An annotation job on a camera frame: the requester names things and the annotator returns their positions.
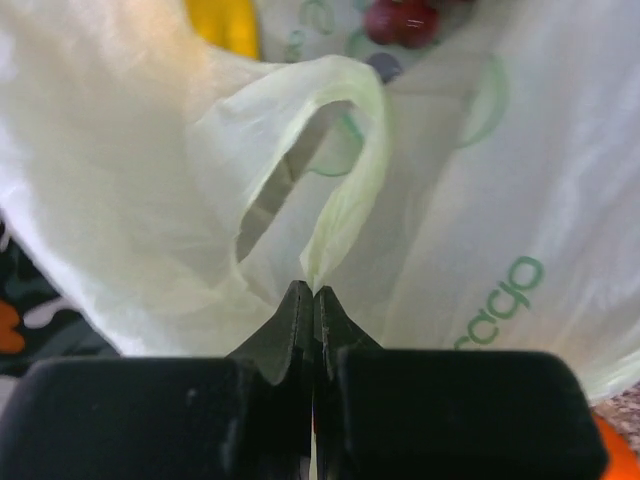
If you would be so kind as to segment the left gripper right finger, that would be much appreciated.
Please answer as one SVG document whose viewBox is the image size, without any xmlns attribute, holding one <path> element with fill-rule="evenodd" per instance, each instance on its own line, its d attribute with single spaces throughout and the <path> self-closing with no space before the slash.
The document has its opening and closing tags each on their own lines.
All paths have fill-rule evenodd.
<svg viewBox="0 0 640 480">
<path fill-rule="evenodd" d="M 313 432 L 319 479 L 378 479 L 372 415 L 381 388 L 381 346 L 346 313 L 334 290 L 313 306 Z"/>
</svg>

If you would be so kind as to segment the green avocado print plastic bag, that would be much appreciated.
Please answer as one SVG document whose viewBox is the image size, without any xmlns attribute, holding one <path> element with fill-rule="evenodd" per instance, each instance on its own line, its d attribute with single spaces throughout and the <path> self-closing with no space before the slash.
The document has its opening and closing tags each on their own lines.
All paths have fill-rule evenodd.
<svg viewBox="0 0 640 480">
<path fill-rule="evenodd" d="M 207 45 L 178 1 L 1 5 L 1 214 L 120 353 L 224 355 L 290 282 L 386 347 L 639 379 L 639 5 L 481 1 L 398 77 Z"/>
</svg>

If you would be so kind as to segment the orange fake orange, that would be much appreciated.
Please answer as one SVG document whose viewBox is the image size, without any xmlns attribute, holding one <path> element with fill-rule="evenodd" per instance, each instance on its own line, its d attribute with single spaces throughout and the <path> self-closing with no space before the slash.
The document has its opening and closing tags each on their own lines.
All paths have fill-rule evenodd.
<svg viewBox="0 0 640 480">
<path fill-rule="evenodd" d="M 602 480 L 639 480 L 639 460 L 626 438 L 603 417 L 594 413 L 594 420 L 606 447 L 609 461 Z"/>
</svg>

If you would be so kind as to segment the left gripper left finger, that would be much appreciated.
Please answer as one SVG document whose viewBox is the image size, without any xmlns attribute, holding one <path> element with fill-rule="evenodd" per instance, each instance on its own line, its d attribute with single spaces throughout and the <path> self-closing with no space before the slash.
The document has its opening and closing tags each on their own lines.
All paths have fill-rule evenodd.
<svg viewBox="0 0 640 480">
<path fill-rule="evenodd" d="M 311 461 L 313 294 L 288 287 L 273 316 L 228 357 L 251 375 L 240 479 L 307 479 Z"/>
</svg>

